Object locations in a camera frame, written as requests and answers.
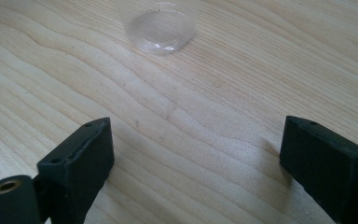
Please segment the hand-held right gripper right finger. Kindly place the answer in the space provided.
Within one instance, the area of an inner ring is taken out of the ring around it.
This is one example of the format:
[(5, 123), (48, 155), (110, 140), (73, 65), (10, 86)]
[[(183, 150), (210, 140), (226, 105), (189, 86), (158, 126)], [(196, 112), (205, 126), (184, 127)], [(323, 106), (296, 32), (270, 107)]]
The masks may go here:
[(358, 224), (358, 145), (315, 121), (288, 116), (280, 164), (337, 224)]

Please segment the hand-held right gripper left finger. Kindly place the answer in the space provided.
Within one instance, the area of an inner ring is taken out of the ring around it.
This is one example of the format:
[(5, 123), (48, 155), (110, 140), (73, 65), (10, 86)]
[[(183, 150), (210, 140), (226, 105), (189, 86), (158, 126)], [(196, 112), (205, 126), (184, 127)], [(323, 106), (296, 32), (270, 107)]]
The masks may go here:
[(109, 118), (90, 121), (38, 164), (48, 184), (53, 224), (83, 224), (115, 162)]

